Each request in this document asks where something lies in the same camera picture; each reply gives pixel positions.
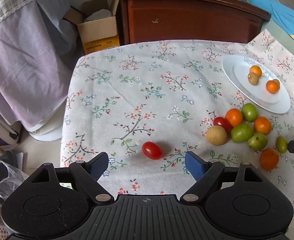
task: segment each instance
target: clear plastic bag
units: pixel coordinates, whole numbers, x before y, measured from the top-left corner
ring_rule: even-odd
[[[6,200],[28,178],[28,175],[3,161],[0,161],[0,164],[3,164],[8,171],[8,177],[0,181],[0,197]]]

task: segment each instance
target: oval plate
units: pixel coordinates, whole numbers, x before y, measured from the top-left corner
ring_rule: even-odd
[[[256,86],[250,84],[247,79],[252,65],[259,66],[263,72]],[[222,67],[231,83],[257,105],[276,114],[284,114],[290,109],[290,97],[281,82],[277,93],[271,94],[266,90],[268,80],[279,78],[264,65],[249,57],[226,55]]]

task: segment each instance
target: cardboard flap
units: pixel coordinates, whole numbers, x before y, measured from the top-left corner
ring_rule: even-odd
[[[64,19],[73,23],[73,24],[78,25],[78,24],[81,24],[85,21],[86,16],[82,15],[80,12],[71,8],[64,16]]]
[[[112,0],[110,5],[110,12],[114,16],[116,15],[117,7],[118,7],[119,0]]]
[[[117,35],[116,17],[108,17],[78,25],[82,43]]]
[[[101,9],[109,10],[107,0],[92,0],[82,3],[82,5],[80,6],[80,10],[88,16]]]

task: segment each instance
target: floral tablecloth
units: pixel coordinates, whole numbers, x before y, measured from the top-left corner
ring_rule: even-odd
[[[99,183],[117,194],[177,194],[195,180],[184,165],[186,151],[226,166],[251,162],[260,169],[260,152],[246,143],[210,146],[205,138],[216,116],[241,109],[250,100],[224,75],[225,55],[239,54],[270,68],[291,98],[286,114],[257,107],[272,124],[268,147],[278,135],[294,139],[294,57],[268,31],[248,44],[211,41],[160,41],[131,44],[79,59],[67,98],[61,166],[109,155]],[[141,146],[156,142],[160,160],[148,159]],[[294,154],[280,156],[277,168],[262,171],[292,202]],[[294,239],[294,218],[287,236]]]

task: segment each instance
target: red fruit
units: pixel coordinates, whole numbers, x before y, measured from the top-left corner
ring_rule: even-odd
[[[230,133],[230,131],[232,129],[230,122],[228,122],[228,120],[226,120],[223,117],[216,117],[213,121],[213,125],[219,125],[219,126],[223,127],[227,133]]]
[[[163,155],[160,147],[153,142],[145,142],[142,146],[143,153],[152,160],[159,160]]]

